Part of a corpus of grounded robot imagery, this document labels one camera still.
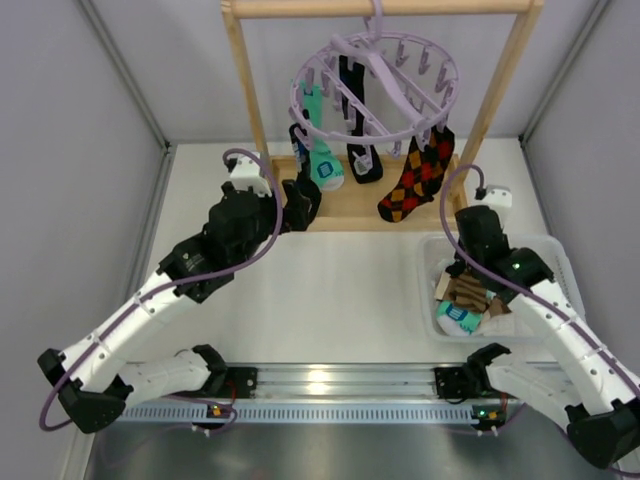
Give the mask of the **red yellow argyle sock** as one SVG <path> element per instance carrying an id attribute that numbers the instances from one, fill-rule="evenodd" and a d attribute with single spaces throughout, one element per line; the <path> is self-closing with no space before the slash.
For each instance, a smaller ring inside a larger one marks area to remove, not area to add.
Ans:
<path id="1" fill-rule="evenodd" d="M 399 223 L 416 208 L 432 201 L 429 183 L 434 169 L 432 151 L 429 148 L 421 150 L 413 138 L 398 182 L 377 205 L 380 217 L 389 223 Z"/>

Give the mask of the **black sock grey patch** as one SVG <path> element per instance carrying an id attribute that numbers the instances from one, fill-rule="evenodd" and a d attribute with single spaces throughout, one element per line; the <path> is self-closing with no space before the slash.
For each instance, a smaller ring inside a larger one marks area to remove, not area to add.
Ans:
<path id="1" fill-rule="evenodd" d="M 303 142 L 298 138 L 296 131 L 303 132 L 298 123 L 292 124 L 289 129 L 289 137 L 291 147 L 296 159 L 296 185 L 300 189 L 303 196 L 308 198 L 311 202 L 309 215 L 311 219 L 314 219 L 318 213 L 322 193 L 318 185 L 311 178 L 311 158 L 308 149 Z"/>

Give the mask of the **mint green white sock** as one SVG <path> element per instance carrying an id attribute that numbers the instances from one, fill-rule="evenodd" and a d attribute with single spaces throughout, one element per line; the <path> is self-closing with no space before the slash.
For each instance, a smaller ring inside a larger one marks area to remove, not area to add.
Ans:
<path id="1" fill-rule="evenodd" d="M 303 105 L 308 111 L 311 124 L 322 128 L 323 96 L 320 88 L 314 85 L 310 93 L 305 92 L 306 84 L 300 83 L 303 91 Z M 311 179 L 321 191 L 338 190 L 344 183 L 344 168 L 333 154 L 327 143 L 321 138 L 314 139 L 313 149 L 310 151 Z"/>

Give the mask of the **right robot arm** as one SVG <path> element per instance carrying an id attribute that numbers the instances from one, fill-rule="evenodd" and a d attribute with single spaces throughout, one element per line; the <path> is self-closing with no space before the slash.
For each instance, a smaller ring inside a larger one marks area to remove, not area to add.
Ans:
<path id="1" fill-rule="evenodd" d="M 570 380 L 554 385 L 507 348 L 481 366 L 488 387 L 514 396 L 552 420 L 592 466 L 607 469 L 639 448 L 639 377 L 611 353 L 572 307 L 537 252 L 514 248 L 498 213 L 486 205 L 455 215 L 453 269 L 469 271 L 537 336 Z"/>

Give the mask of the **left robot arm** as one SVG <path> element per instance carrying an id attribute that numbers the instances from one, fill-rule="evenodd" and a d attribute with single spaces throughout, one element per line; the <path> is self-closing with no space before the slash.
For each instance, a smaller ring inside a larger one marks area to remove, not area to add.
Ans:
<path id="1" fill-rule="evenodd" d="M 303 232 L 322 194 L 310 180 L 285 180 L 286 203 L 274 194 L 238 190 L 231 182 L 202 230 L 179 242 L 136 294 L 81 341 L 38 358 L 59 401 L 85 434 L 114 423 L 126 408 L 166 396 L 204 399 L 225 389 L 228 367 L 209 344 L 170 358 L 133 363 L 129 354 L 184 311 L 204 303 L 251 265 L 280 234 Z"/>

